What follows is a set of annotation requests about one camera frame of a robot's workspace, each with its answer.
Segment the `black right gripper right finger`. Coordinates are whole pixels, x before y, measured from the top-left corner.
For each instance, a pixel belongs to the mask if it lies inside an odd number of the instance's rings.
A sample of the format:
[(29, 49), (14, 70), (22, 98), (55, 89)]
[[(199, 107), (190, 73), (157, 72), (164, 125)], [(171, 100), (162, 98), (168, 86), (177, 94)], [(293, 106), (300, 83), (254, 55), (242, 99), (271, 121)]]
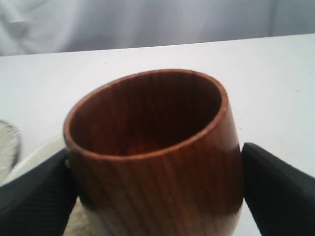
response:
[(315, 179), (254, 143), (242, 148), (244, 198), (263, 236), (315, 234)]

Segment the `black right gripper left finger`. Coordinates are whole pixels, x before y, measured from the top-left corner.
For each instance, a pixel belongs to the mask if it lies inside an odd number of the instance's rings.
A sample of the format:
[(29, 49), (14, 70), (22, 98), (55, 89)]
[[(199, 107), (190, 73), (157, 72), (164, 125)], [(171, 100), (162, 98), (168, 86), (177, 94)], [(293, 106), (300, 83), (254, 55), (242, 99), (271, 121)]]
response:
[(0, 188), (2, 236), (61, 236), (78, 193), (65, 149)]

